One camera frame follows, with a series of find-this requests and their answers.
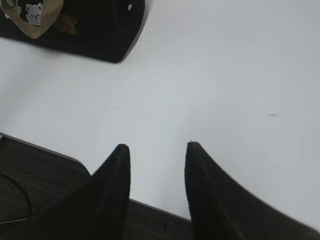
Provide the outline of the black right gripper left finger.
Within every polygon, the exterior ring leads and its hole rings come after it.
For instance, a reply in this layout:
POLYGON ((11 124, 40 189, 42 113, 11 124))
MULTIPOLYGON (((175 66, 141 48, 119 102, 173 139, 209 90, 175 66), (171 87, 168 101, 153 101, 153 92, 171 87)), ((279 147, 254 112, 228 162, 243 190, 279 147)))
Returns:
POLYGON ((130 184, 130 150, 119 144, 77 190, 39 218, 39 239, 122 239, 130 184))

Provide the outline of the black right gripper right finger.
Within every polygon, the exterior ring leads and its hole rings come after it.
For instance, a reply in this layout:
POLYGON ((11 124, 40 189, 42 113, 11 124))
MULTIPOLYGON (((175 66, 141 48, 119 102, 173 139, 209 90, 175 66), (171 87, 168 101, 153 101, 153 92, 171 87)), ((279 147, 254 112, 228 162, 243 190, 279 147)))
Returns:
POLYGON ((318 240, 319 231, 263 202, 198 143, 187 144, 185 191, 195 240, 318 240))

